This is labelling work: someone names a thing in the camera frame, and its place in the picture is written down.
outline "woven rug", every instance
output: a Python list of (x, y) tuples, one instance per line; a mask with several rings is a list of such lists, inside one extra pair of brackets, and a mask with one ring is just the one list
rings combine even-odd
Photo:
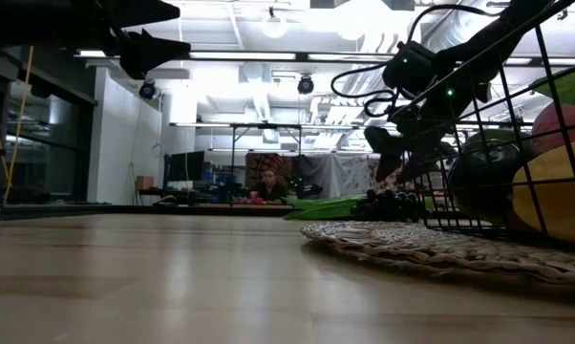
[(340, 253), (380, 264), (409, 262), (439, 271), (456, 269), (524, 274), (575, 285), (575, 253), (431, 230), (421, 224), (334, 222), (301, 233)]

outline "wooden floor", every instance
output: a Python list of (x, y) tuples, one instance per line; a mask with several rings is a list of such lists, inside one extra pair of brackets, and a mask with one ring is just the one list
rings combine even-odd
[(307, 245), (305, 223), (3, 223), (0, 344), (575, 343), (575, 306), (432, 283)]

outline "cardboard box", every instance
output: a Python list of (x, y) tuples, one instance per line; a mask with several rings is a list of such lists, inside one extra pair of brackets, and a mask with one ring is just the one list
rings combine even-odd
[(154, 187), (154, 177), (137, 176), (137, 190), (148, 190)]

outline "white wall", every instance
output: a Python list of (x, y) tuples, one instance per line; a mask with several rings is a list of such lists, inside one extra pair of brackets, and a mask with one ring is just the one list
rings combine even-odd
[(117, 84), (105, 68), (96, 71), (95, 98), (88, 200), (131, 204), (136, 176), (160, 183), (160, 151), (153, 147), (160, 142), (161, 113)]

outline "computer screen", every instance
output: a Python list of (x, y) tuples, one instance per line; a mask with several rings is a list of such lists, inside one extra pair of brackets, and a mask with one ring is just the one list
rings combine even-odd
[(204, 151), (172, 155), (169, 160), (168, 180), (171, 182), (202, 180), (203, 162)]

